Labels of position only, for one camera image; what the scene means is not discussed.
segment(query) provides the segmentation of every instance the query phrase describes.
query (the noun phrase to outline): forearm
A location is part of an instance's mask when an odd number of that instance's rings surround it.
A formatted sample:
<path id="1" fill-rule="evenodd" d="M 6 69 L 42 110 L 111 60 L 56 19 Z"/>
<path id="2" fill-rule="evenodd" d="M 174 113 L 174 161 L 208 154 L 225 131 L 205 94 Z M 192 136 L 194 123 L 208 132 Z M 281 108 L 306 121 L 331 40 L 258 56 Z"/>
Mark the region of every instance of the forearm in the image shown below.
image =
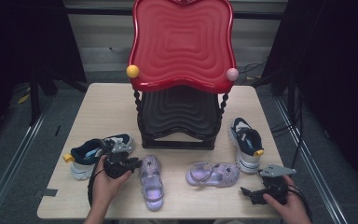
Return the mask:
<path id="1" fill-rule="evenodd" d="M 103 223 L 108 207 L 109 204 L 94 203 L 91 209 L 89 210 L 89 214 L 87 215 L 84 224 Z"/>

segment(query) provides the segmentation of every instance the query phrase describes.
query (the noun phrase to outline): black curtain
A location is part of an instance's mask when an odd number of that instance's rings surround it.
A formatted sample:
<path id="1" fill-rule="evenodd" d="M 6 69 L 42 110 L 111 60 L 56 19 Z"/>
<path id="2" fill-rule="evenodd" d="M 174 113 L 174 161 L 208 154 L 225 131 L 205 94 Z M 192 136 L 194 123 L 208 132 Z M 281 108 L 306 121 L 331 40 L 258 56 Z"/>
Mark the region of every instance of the black curtain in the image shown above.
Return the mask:
<path id="1" fill-rule="evenodd" d="M 53 79 L 86 82 L 80 55 L 61 0 L 0 1 L 0 118 L 13 87 L 32 74 L 46 94 Z"/>

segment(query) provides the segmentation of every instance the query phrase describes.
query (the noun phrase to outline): pink ball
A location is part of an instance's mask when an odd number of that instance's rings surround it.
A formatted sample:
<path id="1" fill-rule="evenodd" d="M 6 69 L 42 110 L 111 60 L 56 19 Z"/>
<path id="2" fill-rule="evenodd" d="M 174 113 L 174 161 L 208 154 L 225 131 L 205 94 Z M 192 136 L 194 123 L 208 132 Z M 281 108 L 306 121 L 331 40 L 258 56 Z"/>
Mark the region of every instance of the pink ball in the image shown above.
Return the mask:
<path id="1" fill-rule="evenodd" d="M 230 81 L 237 80 L 239 75 L 240 75 L 240 73 L 238 72 L 238 70 L 236 68 L 230 68 L 226 72 L 226 76 L 227 76 L 228 80 L 230 80 Z"/>

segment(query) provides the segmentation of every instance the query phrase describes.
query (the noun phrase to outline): yellow ball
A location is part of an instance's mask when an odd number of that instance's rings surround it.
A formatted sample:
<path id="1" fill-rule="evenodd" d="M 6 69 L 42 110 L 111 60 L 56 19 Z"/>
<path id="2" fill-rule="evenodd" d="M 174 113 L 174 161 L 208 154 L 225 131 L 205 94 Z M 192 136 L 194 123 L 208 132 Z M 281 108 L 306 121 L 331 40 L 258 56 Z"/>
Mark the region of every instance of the yellow ball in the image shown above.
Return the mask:
<path id="1" fill-rule="evenodd" d="M 138 77 L 139 75 L 139 68 L 136 65 L 129 65 L 127 67 L 127 76 L 129 76 L 130 78 L 135 78 Z"/>

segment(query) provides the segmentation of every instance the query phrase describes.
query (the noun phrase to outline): sneaker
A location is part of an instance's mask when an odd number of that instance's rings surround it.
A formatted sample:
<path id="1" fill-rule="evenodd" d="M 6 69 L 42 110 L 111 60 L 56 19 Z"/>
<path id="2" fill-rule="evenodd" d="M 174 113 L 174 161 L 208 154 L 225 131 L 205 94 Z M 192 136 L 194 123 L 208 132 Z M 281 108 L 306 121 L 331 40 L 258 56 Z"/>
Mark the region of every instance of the sneaker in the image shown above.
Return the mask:
<path id="1" fill-rule="evenodd" d="M 236 118 L 228 128 L 228 138 L 238 150 L 236 163 L 240 169 L 245 173 L 256 173 L 264 153 L 260 134 L 244 119 Z"/>
<path id="2" fill-rule="evenodd" d="M 95 162 L 98 160 L 102 147 L 112 147 L 114 152 L 126 151 L 131 154 L 134 150 L 133 138 L 126 134 L 110 136 L 104 139 L 91 139 L 81 147 L 71 150 L 73 162 L 71 174 L 78 180 L 87 179 L 92 175 Z"/>

